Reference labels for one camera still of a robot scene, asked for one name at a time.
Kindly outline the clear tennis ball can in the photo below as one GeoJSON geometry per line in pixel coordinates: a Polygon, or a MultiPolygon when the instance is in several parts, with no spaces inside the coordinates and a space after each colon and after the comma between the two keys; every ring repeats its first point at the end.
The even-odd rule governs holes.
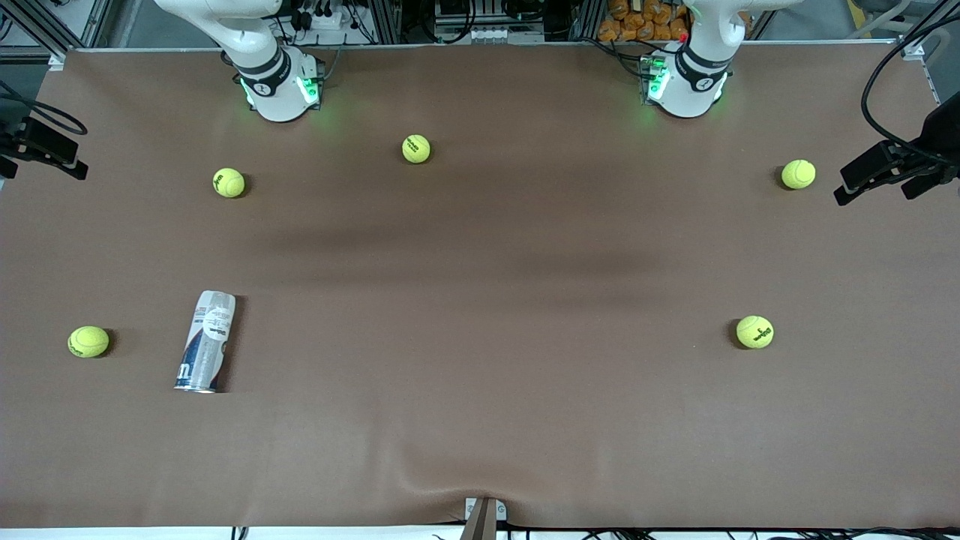
{"type": "Polygon", "coordinates": [[[196,393],[218,390],[218,377],[225,362],[234,314],[236,297],[233,295],[213,290],[199,295],[178,366],[175,389],[196,393]]]}

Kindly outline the pile of orange objects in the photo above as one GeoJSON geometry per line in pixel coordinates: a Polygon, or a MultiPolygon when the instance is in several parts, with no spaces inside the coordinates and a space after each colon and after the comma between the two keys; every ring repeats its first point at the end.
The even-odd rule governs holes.
{"type": "Polygon", "coordinates": [[[692,12],[683,0],[604,0],[597,41],[684,41],[692,12]]]}

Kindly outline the white power strip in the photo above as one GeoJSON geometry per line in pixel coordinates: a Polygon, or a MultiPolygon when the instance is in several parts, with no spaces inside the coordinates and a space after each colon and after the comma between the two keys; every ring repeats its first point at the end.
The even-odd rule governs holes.
{"type": "Polygon", "coordinates": [[[353,23],[343,0],[291,0],[295,31],[340,31],[353,23]]]}

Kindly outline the white connector strip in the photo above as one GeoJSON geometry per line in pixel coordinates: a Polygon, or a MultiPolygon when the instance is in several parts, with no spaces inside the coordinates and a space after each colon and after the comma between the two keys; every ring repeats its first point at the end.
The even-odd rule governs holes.
{"type": "Polygon", "coordinates": [[[536,45],[546,41],[542,28],[538,26],[478,26],[471,28],[469,34],[456,40],[462,32],[460,28],[436,28],[435,34],[442,42],[454,42],[460,45],[536,45]]]}

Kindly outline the brown table cloth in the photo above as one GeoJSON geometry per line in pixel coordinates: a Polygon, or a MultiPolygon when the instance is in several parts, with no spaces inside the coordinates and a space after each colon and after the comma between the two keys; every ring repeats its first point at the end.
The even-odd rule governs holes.
{"type": "Polygon", "coordinates": [[[281,125],[216,52],[73,52],[39,96],[88,178],[0,189],[0,527],[483,496],[528,527],[960,527],[958,188],[833,197],[887,50],[745,46],[679,120],[590,46],[357,49],[281,125]],[[206,290],[236,297],[218,390],[178,390],[206,290]]]}

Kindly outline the metal clamp bracket with post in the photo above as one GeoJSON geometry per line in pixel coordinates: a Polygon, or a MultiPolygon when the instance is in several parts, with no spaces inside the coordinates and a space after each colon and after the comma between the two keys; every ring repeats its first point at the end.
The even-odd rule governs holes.
{"type": "Polygon", "coordinates": [[[466,498],[465,526],[460,540],[498,540],[500,525],[508,520],[506,503],[494,498],[466,498]]]}

